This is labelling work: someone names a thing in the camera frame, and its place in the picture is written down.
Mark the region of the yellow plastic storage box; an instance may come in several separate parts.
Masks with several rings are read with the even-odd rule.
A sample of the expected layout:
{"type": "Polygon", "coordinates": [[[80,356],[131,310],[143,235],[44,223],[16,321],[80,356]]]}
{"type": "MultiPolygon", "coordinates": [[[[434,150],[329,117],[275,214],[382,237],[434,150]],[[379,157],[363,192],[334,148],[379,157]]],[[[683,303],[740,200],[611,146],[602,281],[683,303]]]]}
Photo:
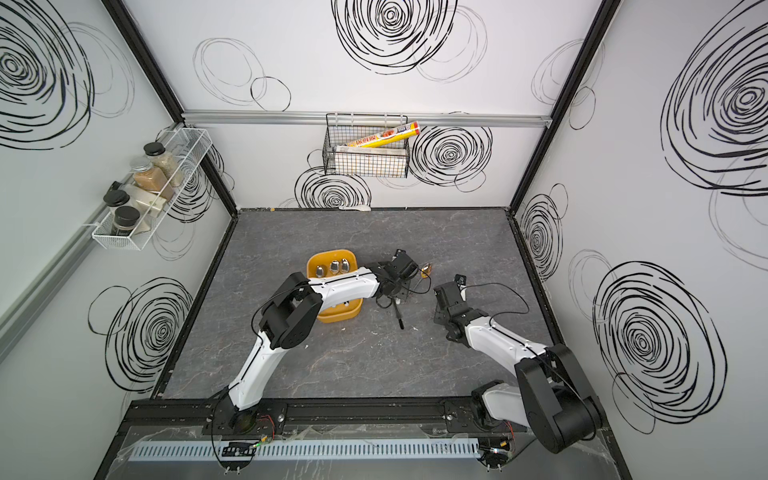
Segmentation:
{"type": "MultiPolygon", "coordinates": [[[[310,280],[329,279],[346,274],[358,268],[355,254],[346,249],[320,252],[307,262],[306,275],[310,280]]],[[[362,309],[363,300],[355,299],[323,310],[318,321],[326,324],[346,321],[356,317],[362,309]]]]}

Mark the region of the black handle spoon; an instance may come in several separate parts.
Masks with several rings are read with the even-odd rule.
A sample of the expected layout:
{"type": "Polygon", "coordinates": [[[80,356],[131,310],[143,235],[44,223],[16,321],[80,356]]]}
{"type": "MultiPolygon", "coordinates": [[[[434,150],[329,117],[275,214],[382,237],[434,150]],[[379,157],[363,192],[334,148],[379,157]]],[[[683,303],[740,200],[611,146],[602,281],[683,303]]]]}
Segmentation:
{"type": "Polygon", "coordinates": [[[402,312],[400,310],[398,300],[394,300],[393,302],[394,302],[393,303],[393,308],[395,310],[395,314],[396,314],[396,318],[397,318],[397,321],[398,321],[399,328],[401,330],[405,330],[403,315],[402,315],[402,312]]]}

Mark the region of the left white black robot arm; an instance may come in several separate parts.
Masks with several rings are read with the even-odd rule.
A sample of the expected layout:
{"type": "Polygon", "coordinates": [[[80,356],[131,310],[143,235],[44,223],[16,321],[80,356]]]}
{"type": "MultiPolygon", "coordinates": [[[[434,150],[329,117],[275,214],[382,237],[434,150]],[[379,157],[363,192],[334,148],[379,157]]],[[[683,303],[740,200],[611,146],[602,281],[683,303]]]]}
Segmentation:
{"type": "Polygon", "coordinates": [[[234,409],[245,411],[262,400],[284,355],[303,343],[321,313],[358,299],[394,299],[409,289],[418,273],[418,264],[403,250],[389,260],[326,278],[292,273],[257,309],[260,320],[254,345],[227,388],[234,409]]]}

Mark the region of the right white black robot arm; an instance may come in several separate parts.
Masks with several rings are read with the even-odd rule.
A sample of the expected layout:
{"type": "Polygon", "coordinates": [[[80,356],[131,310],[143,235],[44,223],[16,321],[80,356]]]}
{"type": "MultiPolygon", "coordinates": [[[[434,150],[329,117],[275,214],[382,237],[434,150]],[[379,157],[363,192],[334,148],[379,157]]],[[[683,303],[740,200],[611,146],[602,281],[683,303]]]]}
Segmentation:
{"type": "Polygon", "coordinates": [[[502,326],[469,305],[468,289],[462,275],[435,287],[435,322],[446,328],[447,340],[485,354],[517,382],[475,390],[479,417],[524,426],[552,453],[597,436],[605,410],[575,354],[562,343],[546,346],[502,326]]]}

